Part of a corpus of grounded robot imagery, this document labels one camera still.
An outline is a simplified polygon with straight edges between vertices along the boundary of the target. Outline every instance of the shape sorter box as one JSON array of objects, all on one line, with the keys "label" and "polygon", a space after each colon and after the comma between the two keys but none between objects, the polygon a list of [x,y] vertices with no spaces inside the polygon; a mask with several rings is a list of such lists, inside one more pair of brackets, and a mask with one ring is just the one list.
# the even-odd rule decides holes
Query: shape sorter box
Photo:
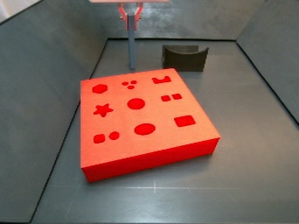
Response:
[{"label": "shape sorter box", "polygon": [[88,182],[213,152],[220,134],[173,69],[84,80],[80,90]]}]

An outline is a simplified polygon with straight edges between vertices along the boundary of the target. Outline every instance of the gray floor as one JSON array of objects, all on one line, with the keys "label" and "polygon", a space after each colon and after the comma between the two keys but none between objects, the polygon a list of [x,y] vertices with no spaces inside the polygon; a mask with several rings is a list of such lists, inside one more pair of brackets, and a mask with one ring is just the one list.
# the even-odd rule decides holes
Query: gray floor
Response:
[{"label": "gray floor", "polygon": [[[161,68],[162,44],[209,47],[202,73],[180,73],[221,139],[212,156],[88,184],[76,114],[34,223],[297,222],[297,125],[233,42],[136,42],[136,71]],[[110,40],[93,78],[129,73]]]}]

